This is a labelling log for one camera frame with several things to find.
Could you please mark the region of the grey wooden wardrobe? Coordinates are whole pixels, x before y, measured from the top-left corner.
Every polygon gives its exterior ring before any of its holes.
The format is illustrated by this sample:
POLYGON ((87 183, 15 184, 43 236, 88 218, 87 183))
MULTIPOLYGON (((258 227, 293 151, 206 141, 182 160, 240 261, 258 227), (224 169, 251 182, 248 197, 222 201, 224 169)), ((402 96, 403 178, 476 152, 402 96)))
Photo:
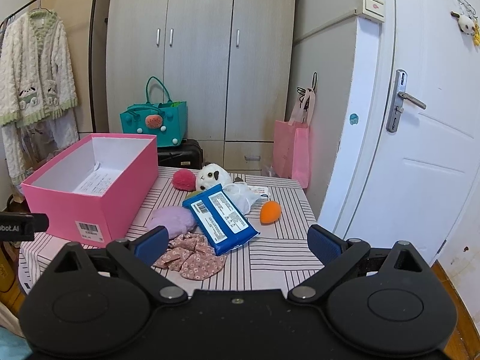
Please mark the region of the grey wooden wardrobe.
POLYGON ((109 129, 129 105, 188 106, 187 137, 208 161, 258 172, 272 161, 276 121, 296 89, 317 84, 307 199, 326 198, 352 86, 355 0, 110 0, 106 37, 109 129))

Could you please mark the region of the orange makeup sponge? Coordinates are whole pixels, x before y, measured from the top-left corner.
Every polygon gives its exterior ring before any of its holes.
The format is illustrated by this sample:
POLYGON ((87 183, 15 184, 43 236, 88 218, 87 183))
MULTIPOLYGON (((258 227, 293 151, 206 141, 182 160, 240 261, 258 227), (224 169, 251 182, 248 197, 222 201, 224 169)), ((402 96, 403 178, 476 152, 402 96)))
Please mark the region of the orange makeup sponge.
POLYGON ((270 225, 281 217, 281 205, 275 201, 268 201, 262 205, 259 213, 259 221, 262 225, 270 225))

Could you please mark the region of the blue wet wipes pack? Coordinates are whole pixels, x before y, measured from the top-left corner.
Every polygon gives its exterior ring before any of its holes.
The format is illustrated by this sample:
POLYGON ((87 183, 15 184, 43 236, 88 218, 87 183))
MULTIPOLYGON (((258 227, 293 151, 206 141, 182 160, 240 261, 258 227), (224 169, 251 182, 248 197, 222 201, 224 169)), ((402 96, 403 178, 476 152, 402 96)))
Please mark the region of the blue wet wipes pack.
POLYGON ((216 256, 239 248, 260 234, 220 184, 185 199, 182 206, 190 210, 216 256))

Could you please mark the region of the teal felt tote bag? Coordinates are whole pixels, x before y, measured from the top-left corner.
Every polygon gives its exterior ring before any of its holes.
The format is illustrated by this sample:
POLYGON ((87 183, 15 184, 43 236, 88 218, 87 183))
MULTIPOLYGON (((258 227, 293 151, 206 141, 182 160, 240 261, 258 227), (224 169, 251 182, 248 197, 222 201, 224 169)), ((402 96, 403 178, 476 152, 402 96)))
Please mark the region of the teal felt tote bag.
POLYGON ((164 83, 151 76, 145 84, 145 103, 128 106, 120 113, 122 133, 155 135, 157 147, 179 146, 187 130, 187 102, 174 102, 164 83), (167 97, 166 102, 150 100, 150 83, 154 80, 167 97))

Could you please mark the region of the pink paper shopping bag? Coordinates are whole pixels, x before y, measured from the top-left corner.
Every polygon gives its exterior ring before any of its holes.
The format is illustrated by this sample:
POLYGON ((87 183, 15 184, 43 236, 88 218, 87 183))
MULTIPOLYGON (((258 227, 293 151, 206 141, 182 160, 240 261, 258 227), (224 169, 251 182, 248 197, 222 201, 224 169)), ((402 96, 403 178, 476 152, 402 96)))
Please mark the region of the pink paper shopping bag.
POLYGON ((298 181, 306 189, 309 185, 310 123, 316 103, 313 88, 306 88, 298 96, 288 121, 277 120, 274 125, 272 168, 281 178, 298 181))

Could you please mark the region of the white knit cardigan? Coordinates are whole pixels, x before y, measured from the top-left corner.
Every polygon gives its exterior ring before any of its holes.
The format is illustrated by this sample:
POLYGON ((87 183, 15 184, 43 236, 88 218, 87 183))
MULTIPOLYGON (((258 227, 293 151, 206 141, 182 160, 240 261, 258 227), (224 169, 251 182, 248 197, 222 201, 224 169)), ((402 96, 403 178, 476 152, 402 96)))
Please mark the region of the white knit cardigan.
POLYGON ((64 22, 52 10, 24 13, 1 44, 1 136, 14 185, 32 171, 22 135, 45 123, 58 150, 79 141, 78 98, 64 22))

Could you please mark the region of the floral pink scrunchie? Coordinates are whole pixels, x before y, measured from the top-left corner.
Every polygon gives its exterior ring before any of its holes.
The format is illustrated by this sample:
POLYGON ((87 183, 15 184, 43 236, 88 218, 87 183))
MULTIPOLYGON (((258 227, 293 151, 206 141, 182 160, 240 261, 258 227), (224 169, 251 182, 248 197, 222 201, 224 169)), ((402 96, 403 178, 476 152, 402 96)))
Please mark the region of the floral pink scrunchie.
POLYGON ((154 267, 178 272, 184 279, 204 281, 219 273, 225 256, 217 256, 204 235, 186 233, 168 242, 154 267))

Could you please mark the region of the blue round sticker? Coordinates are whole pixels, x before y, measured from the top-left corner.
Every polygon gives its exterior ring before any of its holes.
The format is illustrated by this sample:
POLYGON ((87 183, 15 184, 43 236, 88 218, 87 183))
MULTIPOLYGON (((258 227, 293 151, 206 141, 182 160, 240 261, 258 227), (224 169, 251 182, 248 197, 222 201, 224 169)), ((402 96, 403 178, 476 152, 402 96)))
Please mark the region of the blue round sticker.
POLYGON ((350 114, 349 121, 351 125, 357 125, 359 123, 359 116, 356 113, 350 114))

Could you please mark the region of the white tissue pack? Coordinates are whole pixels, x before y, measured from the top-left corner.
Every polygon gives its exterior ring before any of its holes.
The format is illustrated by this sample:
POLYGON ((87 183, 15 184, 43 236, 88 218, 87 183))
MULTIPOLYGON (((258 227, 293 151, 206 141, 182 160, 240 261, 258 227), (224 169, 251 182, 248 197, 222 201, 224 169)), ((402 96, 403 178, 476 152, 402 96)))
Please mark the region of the white tissue pack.
POLYGON ((253 194, 259 195, 262 198, 267 198, 270 199, 270 192, 269 188, 266 186, 254 186, 250 185, 249 186, 250 191, 253 192, 253 194))

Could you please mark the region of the red fluffy pom-pom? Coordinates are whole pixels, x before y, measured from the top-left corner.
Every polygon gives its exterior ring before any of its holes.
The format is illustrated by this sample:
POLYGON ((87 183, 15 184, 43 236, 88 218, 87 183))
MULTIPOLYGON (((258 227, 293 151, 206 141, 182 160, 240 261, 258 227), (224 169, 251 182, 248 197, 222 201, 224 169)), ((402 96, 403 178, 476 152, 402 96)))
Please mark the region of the red fluffy pom-pom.
POLYGON ((173 174, 172 185, 175 189, 193 192, 196 190, 196 175, 190 169, 179 169, 173 174))

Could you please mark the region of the white panda plush toy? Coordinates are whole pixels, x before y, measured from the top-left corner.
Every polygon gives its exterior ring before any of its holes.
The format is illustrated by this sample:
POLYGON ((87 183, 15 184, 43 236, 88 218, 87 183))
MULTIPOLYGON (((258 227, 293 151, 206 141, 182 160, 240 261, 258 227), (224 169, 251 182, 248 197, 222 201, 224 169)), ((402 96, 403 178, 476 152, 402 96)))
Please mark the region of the white panda plush toy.
POLYGON ((197 191, 204 191, 215 185, 221 185, 224 187, 232 183, 233 180, 230 174, 224 170, 223 167, 216 163, 209 163, 208 165, 203 166, 197 173, 195 188, 197 191))

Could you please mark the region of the white door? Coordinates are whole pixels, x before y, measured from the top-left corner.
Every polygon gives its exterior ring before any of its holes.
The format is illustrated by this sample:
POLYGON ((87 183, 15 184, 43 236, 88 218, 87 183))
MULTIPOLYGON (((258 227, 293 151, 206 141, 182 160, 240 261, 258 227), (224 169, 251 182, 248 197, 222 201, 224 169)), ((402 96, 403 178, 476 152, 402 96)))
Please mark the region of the white door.
MULTIPOLYGON (((479 0, 467 1, 479 14, 479 0)), ((384 23, 357 22, 350 98, 318 222, 374 247, 412 242, 432 263, 479 177, 479 48, 451 16, 467 15, 456 0, 383 2, 384 23), (427 108, 404 101, 389 133, 398 69, 427 108)))

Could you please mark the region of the white wall switch box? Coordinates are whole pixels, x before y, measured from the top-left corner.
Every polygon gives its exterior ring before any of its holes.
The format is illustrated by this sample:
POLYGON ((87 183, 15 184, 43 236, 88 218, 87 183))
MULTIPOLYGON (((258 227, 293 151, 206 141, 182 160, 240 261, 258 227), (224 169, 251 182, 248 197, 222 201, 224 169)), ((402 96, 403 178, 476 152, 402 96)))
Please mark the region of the white wall switch box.
POLYGON ((377 24, 385 22, 385 3, 383 0, 358 0, 356 13, 361 18, 377 24))

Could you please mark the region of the black suitcase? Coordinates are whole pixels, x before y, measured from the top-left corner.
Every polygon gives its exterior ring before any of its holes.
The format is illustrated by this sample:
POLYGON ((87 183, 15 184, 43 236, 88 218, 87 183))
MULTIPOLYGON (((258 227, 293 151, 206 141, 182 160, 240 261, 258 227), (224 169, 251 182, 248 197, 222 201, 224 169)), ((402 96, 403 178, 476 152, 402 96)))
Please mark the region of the black suitcase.
POLYGON ((203 150, 194 139, 184 139, 179 146, 159 147, 158 165, 199 170, 203 165, 203 150))

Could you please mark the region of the pink cardboard box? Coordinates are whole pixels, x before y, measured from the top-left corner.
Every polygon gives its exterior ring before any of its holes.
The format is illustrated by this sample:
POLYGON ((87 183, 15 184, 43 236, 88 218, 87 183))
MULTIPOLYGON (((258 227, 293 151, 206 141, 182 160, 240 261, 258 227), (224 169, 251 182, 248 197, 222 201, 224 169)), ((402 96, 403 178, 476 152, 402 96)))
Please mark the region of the pink cardboard box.
POLYGON ((126 235, 158 177, 154 135, 94 133, 63 150, 21 184, 47 234, 103 247, 126 235))

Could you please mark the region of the black clothes rack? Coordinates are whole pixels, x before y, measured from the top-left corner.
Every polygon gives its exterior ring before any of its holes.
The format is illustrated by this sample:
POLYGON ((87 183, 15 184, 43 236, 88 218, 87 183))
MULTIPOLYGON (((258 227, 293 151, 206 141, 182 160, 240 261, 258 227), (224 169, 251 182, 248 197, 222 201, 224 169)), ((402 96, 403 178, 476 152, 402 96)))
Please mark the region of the black clothes rack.
POLYGON ((97 116, 104 97, 99 92, 100 81, 95 77, 95 56, 98 41, 95 39, 97 0, 30 0, 1 18, 1 28, 7 27, 20 14, 39 9, 55 11, 63 20, 72 57, 73 75, 79 106, 75 109, 80 135, 98 133, 102 129, 97 116))

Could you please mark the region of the lilac plush pouch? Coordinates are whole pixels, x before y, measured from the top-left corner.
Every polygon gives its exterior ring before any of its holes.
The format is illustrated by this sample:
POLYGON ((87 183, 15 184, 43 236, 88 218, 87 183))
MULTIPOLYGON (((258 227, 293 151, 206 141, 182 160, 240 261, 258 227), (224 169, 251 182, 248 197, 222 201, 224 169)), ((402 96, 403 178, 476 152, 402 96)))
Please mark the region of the lilac plush pouch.
POLYGON ((166 206, 152 211, 145 225, 148 230, 159 226, 165 227, 168 237, 174 239, 195 230, 197 223, 189 209, 182 206, 166 206))

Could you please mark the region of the small panda plush keychain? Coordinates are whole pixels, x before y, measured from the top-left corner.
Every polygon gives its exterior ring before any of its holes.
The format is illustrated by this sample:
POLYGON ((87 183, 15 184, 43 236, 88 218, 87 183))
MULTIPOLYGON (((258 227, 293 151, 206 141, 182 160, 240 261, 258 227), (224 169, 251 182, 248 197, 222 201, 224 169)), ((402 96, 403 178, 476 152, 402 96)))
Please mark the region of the small panda plush keychain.
POLYGON ((462 33, 467 35, 474 35, 475 32, 475 22, 467 15, 461 15, 454 11, 451 12, 451 16, 457 20, 457 24, 462 33))

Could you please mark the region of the striped pink tablecloth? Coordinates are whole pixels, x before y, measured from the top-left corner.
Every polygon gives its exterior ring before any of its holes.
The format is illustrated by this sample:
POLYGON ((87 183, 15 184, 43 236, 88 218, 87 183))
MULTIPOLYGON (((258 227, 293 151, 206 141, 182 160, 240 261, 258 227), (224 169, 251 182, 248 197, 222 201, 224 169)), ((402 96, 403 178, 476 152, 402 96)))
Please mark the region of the striped pink tablecloth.
MULTIPOLYGON (((176 190, 172 178, 178 168, 159 166, 159 177, 147 194, 133 220, 127 239, 133 241, 146 232, 151 212, 163 206, 180 206, 186 192, 176 190)), ((286 295, 314 273, 323 264, 311 253, 307 232, 317 220, 304 191, 296 181, 261 176, 260 171, 247 173, 233 171, 232 178, 241 178, 248 185, 268 189, 268 197, 281 206, 281 216, 270 225, 260 223, 259 199, 250 209, 247 219, 259 235, 242 247, 227 254, 224 268, 204 281, 187 280, 177 271, 152 267, 189 295, 195 289, 207 290, 259 290, 281 289, 286 295)), ((19 248, 18 278, 21 288, 28 293, 53 257, 66 243, 46 233, 37 234, 34 242, 24 242, 19 248)))

